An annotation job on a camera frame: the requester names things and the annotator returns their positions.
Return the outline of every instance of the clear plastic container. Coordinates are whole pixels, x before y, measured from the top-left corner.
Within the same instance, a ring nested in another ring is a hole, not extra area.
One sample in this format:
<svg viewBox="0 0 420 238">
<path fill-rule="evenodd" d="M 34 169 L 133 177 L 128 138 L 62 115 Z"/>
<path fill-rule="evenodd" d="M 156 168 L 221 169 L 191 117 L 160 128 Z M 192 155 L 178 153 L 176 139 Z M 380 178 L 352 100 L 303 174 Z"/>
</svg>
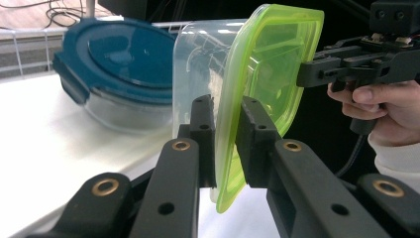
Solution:
<svg viewBox="0 0 420 238">
<path fill-rule="evenodd" d="M 211 94 L 217 118 L 226 59 L 246 19 L 197 21 L 178 34 L 173 48 L 173 137 L 188 124 L 192 101 Z"/>
<path fill-rule="evenodd" d="M 84 105 L 105 126 L 125 132 L 144 134 L 172 123 L 172 105 L 131 101 L 93 89 Z"/>
<path fill-rule="evenodd" d="M 245 22 L 195 22 L 176 39 L 173 135 L 180 124 L 189 123 L 192 100 L 211 94 L 217 183 L 212 199 L 219 212 L 246 184 L 235 149 L 243 96 L 259 100 L 283 136 L 303 92 L 296 86 L 297 72 L 315 54 L 323 19 L 321 11 L 264 4 Z"/>
</svg>

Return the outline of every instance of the blue lid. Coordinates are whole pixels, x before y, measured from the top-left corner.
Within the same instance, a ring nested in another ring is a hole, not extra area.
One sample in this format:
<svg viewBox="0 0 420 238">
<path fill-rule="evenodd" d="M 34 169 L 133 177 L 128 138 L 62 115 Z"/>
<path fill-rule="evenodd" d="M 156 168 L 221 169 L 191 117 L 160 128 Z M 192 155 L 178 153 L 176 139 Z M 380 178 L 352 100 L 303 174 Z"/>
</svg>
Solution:
<svg viewBox="0 0 420 238">
<path fill-rule="evenodd" d="M 172 101 L 175 38 L 149 23 L 82 19 L 52 62 L 63 89 L 84 104 L 93 88 L 147 103 Z"/>
</svg>

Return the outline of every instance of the container lid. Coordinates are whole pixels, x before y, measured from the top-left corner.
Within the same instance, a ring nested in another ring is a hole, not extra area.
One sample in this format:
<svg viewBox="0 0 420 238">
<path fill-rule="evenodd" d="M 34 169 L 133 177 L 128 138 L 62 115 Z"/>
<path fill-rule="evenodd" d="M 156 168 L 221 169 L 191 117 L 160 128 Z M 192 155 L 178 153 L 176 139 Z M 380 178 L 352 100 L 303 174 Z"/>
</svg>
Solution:
<svg viewBox="0 0 420 238">
<path fill-rule="evenodd" d="M 93 88 L 122 98 L 170 104 L 174 36 L 132 19 L 82 19 L 64 35 L 53 68 L 63 89 L 84 104 Z"/>
<path fill-rule="evenodd" d="M 322 11 L 264 4 L 235 38 L 225 67 L 216 124 L 216 183 L 212 198 L 224 212 L 246 184 L 235 149 L 244 95 L 259 100 L 284 136 L 303 88 L 296 86 L 303 61 L 313 59 L 321 34 Z"/>
</svg>

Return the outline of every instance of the plastic container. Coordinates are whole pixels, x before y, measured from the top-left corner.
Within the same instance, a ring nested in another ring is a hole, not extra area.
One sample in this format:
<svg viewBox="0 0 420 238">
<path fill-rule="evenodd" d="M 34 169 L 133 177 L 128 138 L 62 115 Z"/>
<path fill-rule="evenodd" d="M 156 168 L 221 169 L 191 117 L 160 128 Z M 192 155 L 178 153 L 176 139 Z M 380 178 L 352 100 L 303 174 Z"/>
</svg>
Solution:
<svg viewBox="0 0 420 238">
<path fill-rule="evenodd" d="M 213 96 L 217 118 L 228 53 L 246 21 L 196 21 L 178 34 L 173 49 L 173 137 L 180 124 L 189 123 L 191 103 L 199 96 Z"/>
<path fill-rule="evenodd" d="M 82 19 L 52 66 L 65 92 L 105 126 L 144 133 L 172 122 L 175 36 L 149 23 Z"/>
<path fill-rule="evenodd" d="M 219 212 L 229 208 L 246 184 L 235 149 L 242 97 L 259 100 L 283 136 L 303 92 L 296 86 L 297 72 L 300 64 L 315 54 L 323 19 L 321 11 L 264 4 L 245 23 L 196 22 L 187 25 L 177 38 L 174 135 L 179 124 L 189 122 L 192 100 L 211 94 L 217 183 L 212 199 Z M 233 25 L 237 25 L 235 30 L 226 29 Z"/>
</svg>

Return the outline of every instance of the human hand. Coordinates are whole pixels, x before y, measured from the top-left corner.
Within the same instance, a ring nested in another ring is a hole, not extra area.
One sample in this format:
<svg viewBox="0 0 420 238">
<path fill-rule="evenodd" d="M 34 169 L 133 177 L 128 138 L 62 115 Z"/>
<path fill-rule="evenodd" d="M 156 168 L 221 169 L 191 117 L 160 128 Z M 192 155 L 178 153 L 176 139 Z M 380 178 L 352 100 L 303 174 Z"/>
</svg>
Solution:
<svg viewBox="0 0 420 238">
<path fill-rule="evenodd" d="M 343 114 L 362 120 L 377 119 L 370 138 L 383 146 L 420 143 L 420 85 L 415 80 L 346 88 L 328 95 L 343 103 Z"/>
</svg>

